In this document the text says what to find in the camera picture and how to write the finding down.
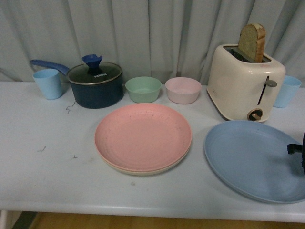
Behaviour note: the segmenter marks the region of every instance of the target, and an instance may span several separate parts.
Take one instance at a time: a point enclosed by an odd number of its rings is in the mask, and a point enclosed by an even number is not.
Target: white table
[[[198,219],[305,222],[305,202],[267,204],[244,197],[219,180],[203,151],[207,132],[225,122],[203,87],[198,100],[171,102],[163,86],[155,103],[189,121],[193,141],[185,159],[154,176],[131,176],[108,166],[94,133],[110,112],[134,104],[127,92],[117,104],[86,109],[69,84],[48,101],[35,83],[0,82],[0,209]],[[264,123],[299,142],[305,130],[305,88]]]

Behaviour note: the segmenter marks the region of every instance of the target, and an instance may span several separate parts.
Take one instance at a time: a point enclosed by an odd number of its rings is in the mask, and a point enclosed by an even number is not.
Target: toaster
[[[224,118],[263,122],[270,116],[285,73],[285,67],[265,53],[257,63],[237,44],[224,44],[214,52],[207,92]]]

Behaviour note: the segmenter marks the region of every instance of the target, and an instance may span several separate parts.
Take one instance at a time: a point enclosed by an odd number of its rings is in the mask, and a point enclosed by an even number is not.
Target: green bowl
[[[162,83],[160,80],[141,76],[126,82],[125,87],[130,99],[136,103],[151,103],[157,100]]]

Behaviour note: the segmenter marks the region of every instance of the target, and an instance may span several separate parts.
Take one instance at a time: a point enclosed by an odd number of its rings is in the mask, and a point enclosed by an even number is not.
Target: stacked plates
[[[177,111],[160,104],[133,104],[107,115],[95,132],[103,160],[131,175],[152,175],[177,165],[187,154],[192,131]]]

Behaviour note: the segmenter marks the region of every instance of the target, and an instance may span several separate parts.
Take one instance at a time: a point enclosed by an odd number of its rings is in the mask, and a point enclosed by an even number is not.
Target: bread slice
[[[251,60],[261,63],[264,55],[266,31],[261,24],[253,23],[243,27],[238,48]]]

